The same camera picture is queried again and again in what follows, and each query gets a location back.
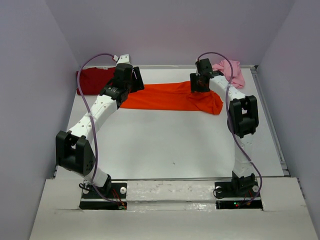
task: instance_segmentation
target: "white table surface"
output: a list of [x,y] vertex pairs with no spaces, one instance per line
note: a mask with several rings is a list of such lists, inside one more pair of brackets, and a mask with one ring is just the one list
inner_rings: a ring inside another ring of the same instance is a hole
[[46,181],[30,240],[318,239],[295,178],[264,178],[263,211],[216,209],[208,180],[128,181],[127,210],[81,210],[78,184]]
[[[195,68],[141,69],[145,84],[189,80]],[[283,176],[250,69],[242,69],[246,95],[258,99],[259,126],[254,134],[252,159],[262,176]],[[95,96],[86,97],[89,105]],[[80,96],[74,98],[68,129],[86,113]],[[122,109],[97,134],[98,166],[113,179],[174,179],[231,177],[234,142],[223,106],[220,115],[200,111]],[[57,179],[80,179],[61,167]]]

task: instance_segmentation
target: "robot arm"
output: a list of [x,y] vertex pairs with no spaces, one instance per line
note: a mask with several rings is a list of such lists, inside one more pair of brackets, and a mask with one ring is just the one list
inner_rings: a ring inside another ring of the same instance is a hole
[[[198,60],[196,63],[197,73],[190,74],[191,92],[217,93],[226,102],[226,93],[229,82],[220,71],[213,71],[208,58]],[[254,96],[246,96],[234,86],[229,87],[228,91],[228,115],[237,142],[241,148],[251,156],[253,134],[258,127],[258,105]],[[234,167],[231,182],[219,182],[222,189],[218,192],[220,198],[238,197],[245,195],[253,186],[255,181],[254,169],[243,152],[234,143]]]
[[[77,124],[67,132],[60,131],[55,137],[57,165],[77,173],[87,181],[91,181],[95,169],[95,155],[91,148],[93,118],[96,133],[120,106],[127,100],[129,93],[144,89],[138,67],[130,64],[130,56],[120,56],[114,77],[100,91],[91,113],[86,113]],[[97,168],[93,184],[108,192],[111,188],[111,177]]]

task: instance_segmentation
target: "white wall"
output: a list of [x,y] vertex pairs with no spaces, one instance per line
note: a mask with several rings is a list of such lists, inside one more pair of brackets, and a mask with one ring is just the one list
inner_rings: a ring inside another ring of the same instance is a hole
[[66,129],[77,63],[44,0],[0,6],[0,239],[27,240],[55,136]]
[[[218,51],[259,64],[294,0],[46,0],[79,64],[130,53],[135,65],[193,65]],[[112,65],[110,58],[91,64]]]
[[320,1],[297,0],[259,79],[290,173],[299,177],[320,236]]

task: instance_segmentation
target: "black bracket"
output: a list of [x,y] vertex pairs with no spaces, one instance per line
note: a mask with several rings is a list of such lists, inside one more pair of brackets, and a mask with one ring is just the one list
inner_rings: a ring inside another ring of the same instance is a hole
[[[101,197],[98,195],[96,190],[92,187],[92,185],[87,185],[87,190],[82,191],[81,195],[81,201],[80,201],[80,209],[82,210],[122,210],[126,209],[127,207],[127,193],[121,193],[121,188],[126,188],[128,187],[128,184],[123,181],[113,181],[111,183],[111,178],[110,178],[110,186],[112,184],[112,188],[108,190],[104,190],[99,188],[99,192],[106,197],[107,199],[110,199],[114,202],[111,201],[101,201]],[[121,199],[122,204],[120,204],[120,201],[118,199],[115,199],[113,191],[117,193],[119,198]]]
[[140,69],[127,63],[119,63],[115,67],[113,78],[104,86],[99,95],[110,96],[117,107],[127,100],[130,93],[145,89]]
[[60,131],[55,137],[56,164],[82,176],[88,175],[95,165],[95,155],[85,136],[78,137]]
[[223,76],[224,74],[217,70],[212,69],[212,65],[208,58],[201,59],[195,63],[197,73],[190,74],[190,85],[192,93],[205,93],[210,92],[209,82],[210,79],[216,76]]
[[229,113],[233,133],[243,138],[244,135],[254,134],[259,125],[258,103],[255,96],[245,96],[234,99],[229,104]]
[[231,181],[218,181],[214,183],[214,186],[213,195],[217,199],[249,198],[251,195],[256,194],[255,189],[258,187],[258,182],[253,173],[247,177],[238,177],[232,172]]

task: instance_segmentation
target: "purple cable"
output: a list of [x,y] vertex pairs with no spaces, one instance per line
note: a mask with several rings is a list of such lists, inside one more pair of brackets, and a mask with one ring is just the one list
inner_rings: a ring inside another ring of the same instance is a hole
[[257,169],[255,163],[252,161],[252,159],[249,157],[249,155],[246,153],[245,150],[243,150],[243,148],[240,146],[239,142],[237,141],[236,139],[236,135],[234,134],[234,129],[233,129],[233,125],[232,125],[232,122],[231,122],[231,116],[230,116],[230,113],[229,113],[229,89],[230,89],[230,86],[231,86],[231,82],[232,82],[232,79],[234,77],[234,68],[232,67],[232,64],[230,62],[230,60],[222,55],[221,53],[218,53],[218,52],[214,52],[214,51],[208,51],[208,52],[205,52],[203,54],[201,54],[197,60],[199,61],[199,59],[204,56],[204,55],[207,55],[207,54],[216,54],[216,55],[219,55],[221,57],[223,57],[227,62],[228,64],[230,65],[230,68],[231,68],[231,76],[230,76],[230,79],[228,80],[228,86],[226,88],[226,93],[225,93],[225,109],[226,109],[226,114],[227,114],[227,121],[228,121],[228,124],[230,126],[230,130],[231,130],[231,134],[232,134],[232,137],[233,137],[233,140],[235,142],[235,144],[238,146],[238,148],[241,150],[241,152],[244,154],[244,156],[246,157],[246,159],[251,163],[251,165],[253,166],[253,168],[256,170],[256,172],[258,173],[259,175],[259,178],[260,178],[260,186],[259,186],[259,189],[258,191],[256,192],[256,194],[254,195],[254,197],[252,197],[249,201],[245,202],[242,204],[243,205],[246,205],[246,204],[249,204],[251,203],[256,197],[258,197],[260,191],[261,191],[261,188],[262,188],[262,175],[261,173],[259,172],[259,170]]
[[[91,114],[91,110],[90,110],[89,104],[88,104],[88,102],[87,102],[87,100],[86,100],[86,98],[85,98],[85,95],[84,95],[84,93],[82,92],[82,89],[81,89],[81,86],[80,86],[80,74],[81,74],[82,69],[85,67],[85,65],[87,65],[87,63],[89,63],[92,59],[95,59],[95,58],[97,58],[97,57],[99,57],[99,56],[110,56],[110,57],[112,57],[112,60],[114,60],[114,56],[115,56],[115,55],[112,55],[112,54],[110,54],[110,53],[100,53],[100,54],[97,54],[97,55],[91,57],[88,61],[86,61],[86,62],[80,67],[80,70],[78,71],[78,74],[77,74],[77,76],[76,76],[77,87],[78,87],[78,89],[79,89],[80,95],[81,95],[82,100],[83,100],[83,102],[84,102],[85,108],[86,108],[86,110],[87,110],[87,112],[88,112],[89,114]],[[96,173],[97,173],[97,168],[98,168],[98,141],[97,141],[97,132],[96,132],[96,126],[95,126],[94,118],[93,118],[91,115],[90,115],[89,117],[90,117],[90,122],[91,122],[91,125],[92,125],[92,135],[93,135],[94,149],[95,149],[94,171],[93,171],[93,175],[92,175],[92,178],[91,178],[91,182],[93,182],[94,179],[95,179]],[[103,196],[103,195],[99,192],[98,188],[97,188],[94,184],[92,184],[92,186],[93,186],[93,188],[95,189],[95,191],[98,193],[98,195],[99,195],[101,198],[103,198],[104,200],[107,200],[107,201],[109,201],[109,202],[112,202],[112,203],[117,203],[116,201],[112,201],[112,200],[106,198],[105,196]]]

